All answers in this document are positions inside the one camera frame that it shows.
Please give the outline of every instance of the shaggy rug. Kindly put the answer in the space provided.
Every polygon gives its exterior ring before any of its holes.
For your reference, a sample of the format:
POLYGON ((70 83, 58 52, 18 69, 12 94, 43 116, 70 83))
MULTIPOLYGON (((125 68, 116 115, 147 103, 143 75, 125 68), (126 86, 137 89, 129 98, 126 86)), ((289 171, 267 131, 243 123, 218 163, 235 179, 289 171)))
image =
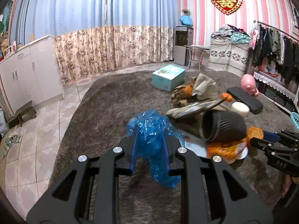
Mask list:
MULTIPOLYGON (((213 78, 219 93, 238 86, 240 78, 229 72, 206 71, 213 78)), ((198 72, 187 72, 186 79, 198 72)), ((246 118, 248 127, 261 127, 267 131, 294 130, 289 117, 264 96, 258 96, 264 109, 258 115, 246 118)), ((126 135, 128 120, 137 113, 155 108, 165 114, 173 108, 170 93, 151 85, 150 72, 136 72, 99 78, 85 94, 73 115, 61 142, 50 184, 67 167, 85 154, 90 158, 102 155, 117 146, 126 135)), ((254 189, 262 201, 273 208, 280 198, 282 173, 267 165, 262 151, 249 149, 249 155, 231 164, 231 167, 254 189)), ((119 180, 121 223, 179 223, 180 185, 163 188, 150 176, 149 164, 137 160, 131 177, 119 180)))

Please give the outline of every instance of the potted plant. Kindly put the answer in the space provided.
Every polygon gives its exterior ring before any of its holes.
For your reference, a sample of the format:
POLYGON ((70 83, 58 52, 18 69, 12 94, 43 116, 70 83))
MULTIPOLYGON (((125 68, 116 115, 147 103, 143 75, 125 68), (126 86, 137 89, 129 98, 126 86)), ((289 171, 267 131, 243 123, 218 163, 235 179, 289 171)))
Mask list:
POLYGON ((190 10, 189 9, 182 9, 182 12, 184 15, 189 16, 190 15, 190 10))
POLYGON ((180 17, 180 22, 182 26, 188 26, 192 27, 193 22, 190 15, 190 10, 189 9, 182 9, 183 15, 180 17))

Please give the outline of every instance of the gold chinese character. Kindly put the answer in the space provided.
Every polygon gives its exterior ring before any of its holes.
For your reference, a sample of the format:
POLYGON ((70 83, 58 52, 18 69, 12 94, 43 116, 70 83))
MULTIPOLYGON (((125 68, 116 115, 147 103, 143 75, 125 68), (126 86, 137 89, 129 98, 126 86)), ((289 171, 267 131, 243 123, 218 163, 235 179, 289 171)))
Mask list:
POLYGON ((219 3, 219 5, 222 8, 228 7, 228 8, 232 8, 234 6, 234 3, 237 2, 236 0, 219 0, 217 1, 217 3, 219 3))

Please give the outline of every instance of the small box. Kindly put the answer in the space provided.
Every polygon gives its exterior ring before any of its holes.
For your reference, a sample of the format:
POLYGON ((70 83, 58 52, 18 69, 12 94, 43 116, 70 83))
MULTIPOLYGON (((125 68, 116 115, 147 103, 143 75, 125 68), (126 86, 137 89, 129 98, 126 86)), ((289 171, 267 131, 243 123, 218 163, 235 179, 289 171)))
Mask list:
POLYGON ((167 65, 152 73, 152 85, 170 92, 185 79, 185 69, 167 65))

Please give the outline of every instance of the blue gripper pad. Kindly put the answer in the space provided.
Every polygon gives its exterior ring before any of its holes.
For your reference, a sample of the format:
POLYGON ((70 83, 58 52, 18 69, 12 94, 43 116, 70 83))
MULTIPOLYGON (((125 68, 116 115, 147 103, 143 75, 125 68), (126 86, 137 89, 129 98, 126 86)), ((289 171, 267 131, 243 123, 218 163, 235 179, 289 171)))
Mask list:
POLYGON ((272 133, 272 132, 268 132, 268 131, 265 131, 263 130, 264 132, 264 140, 266 141, 270 141, 270 142, 279 142, 280 141, 280 137, 275 134, 275 133, 272 133))
POLYGON ((162 161, 164 162, 164 167, 166 173, 169 175, 170 172, 170 165, 169 165, 169 152, 166 144, 165 134, 163 134, 163 141, 162 141, 162 161))
POLYGON ((131 136, 134 138, 133 145, 132 145, 132 151, 131 151, 131 162, 130 162, 130 172, 133 173, 135 164, 136 164, 136 158, 137 158, 137 153, 138 153, 138 134, 139 134, 139 127, 136 125, 134 128, 133 135, 131 136))

